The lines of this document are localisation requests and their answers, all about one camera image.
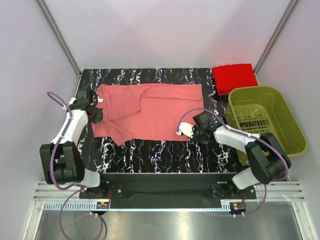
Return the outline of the pink t shirt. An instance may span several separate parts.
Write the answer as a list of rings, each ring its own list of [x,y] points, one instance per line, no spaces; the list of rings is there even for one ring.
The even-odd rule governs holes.
[[[188,141],[177,135],[179,120],[193,125],[204,107],[201,84],[102,84],[97,92],[103,119],[91,125],[93,136],[110,137],[117,146],[133,139]]]

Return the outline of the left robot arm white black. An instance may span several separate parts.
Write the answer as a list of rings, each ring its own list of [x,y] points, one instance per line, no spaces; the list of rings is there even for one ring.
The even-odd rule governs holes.
[[[56,137],[39,149],[46,183],[60,191],[79,187],[82,193],[103,198],[108,193],[106,180],[101,173],[85,168],[78,150],[87,124],[98,124],[103,119],[103,110],[94,102],[98,95],[91,89],[80,89],[69,102],[51,91],[47,95],[66,111],[66,116]]]

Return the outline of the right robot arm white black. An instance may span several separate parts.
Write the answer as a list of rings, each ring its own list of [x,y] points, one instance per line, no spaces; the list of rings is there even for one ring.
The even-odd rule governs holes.
[[[216,142],[244,153],[249,162],[249,168],[237,173],[227,185],[228,195],[239,198],[245,189],[257,185],[267,185],[272,181],[285,180],[288,177],[291,162],[278,142],[270,132],[262,135],[248,133],[227,124],[214,123],[206,112],[193,117],[191,140],[195,142]]]

